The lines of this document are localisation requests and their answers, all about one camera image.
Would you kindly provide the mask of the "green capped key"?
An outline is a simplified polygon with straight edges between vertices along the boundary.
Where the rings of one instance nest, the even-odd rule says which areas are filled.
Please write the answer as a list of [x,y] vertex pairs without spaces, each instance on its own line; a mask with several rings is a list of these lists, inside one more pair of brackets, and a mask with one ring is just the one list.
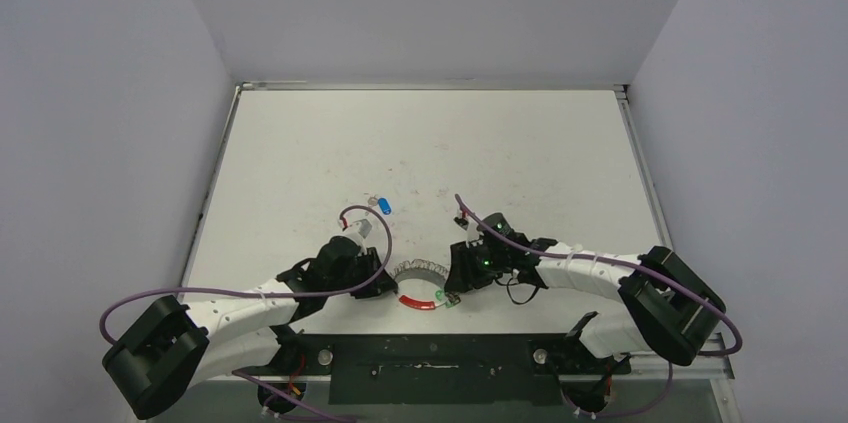
[[435,292],[435,298],[436,298],[435,305],[436,305],[437,308],[440,308],[440,307],[452,308],[452,307],[457,306],[461,302],[461,298],[458,294],[451,293],[451,292],[445,292],[444,290],[437,290]]

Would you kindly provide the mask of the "metal keyring with red handle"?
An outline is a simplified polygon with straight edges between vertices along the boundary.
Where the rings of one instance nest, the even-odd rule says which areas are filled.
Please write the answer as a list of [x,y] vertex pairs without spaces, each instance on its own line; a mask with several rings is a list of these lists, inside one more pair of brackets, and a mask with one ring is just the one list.
[[435,305],[435,292],[445,291],[449,268],[416,258],[397,264],[390,271],[390,276],[397,284],[395,294],[401,305],[417,311],[434,311],[439,309]]

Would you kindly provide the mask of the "blue capped key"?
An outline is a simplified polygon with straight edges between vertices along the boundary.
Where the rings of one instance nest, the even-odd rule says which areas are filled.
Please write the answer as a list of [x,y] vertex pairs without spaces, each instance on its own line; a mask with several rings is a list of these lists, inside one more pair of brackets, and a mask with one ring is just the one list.
[[371,195],[367,199],[367,204],[370,207],[376,208],[383,215],[390,215],[392,213],[392,207],[385,197]]

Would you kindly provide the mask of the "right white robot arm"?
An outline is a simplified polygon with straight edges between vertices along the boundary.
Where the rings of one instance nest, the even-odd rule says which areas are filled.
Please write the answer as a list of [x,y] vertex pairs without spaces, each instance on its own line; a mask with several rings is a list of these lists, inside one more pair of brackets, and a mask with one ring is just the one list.
[[722,299],[667,247],[614,255],[551,238],[529,239],[501,213],[480,222],[460,213],[453,221],[466,238],[450,247],[447,293],[469,293],[506,277],[535,291],[574,290],[625,308],[618,316],[593,311],[577,337],[567,341],[565,357],[577,371],[591,371],[606,357],[642,351],[688,366],[706,355],[703,347],[726,312]]

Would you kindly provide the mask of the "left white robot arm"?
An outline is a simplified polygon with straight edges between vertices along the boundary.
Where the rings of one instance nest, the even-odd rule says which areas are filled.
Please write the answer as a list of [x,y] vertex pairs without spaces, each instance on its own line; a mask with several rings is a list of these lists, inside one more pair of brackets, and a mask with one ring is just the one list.
[[153,302],[104,355],[102,365],[134,416],[148,420],[192,386],[235,370],[266,366],[282,374],[297,363],[297,344],[279,329],[323,309],[332,296],[394,292],[378,252],[335,236],[316,256],[246,291],[204,289],[206,301],[182,303],[178,289],[151,290]]

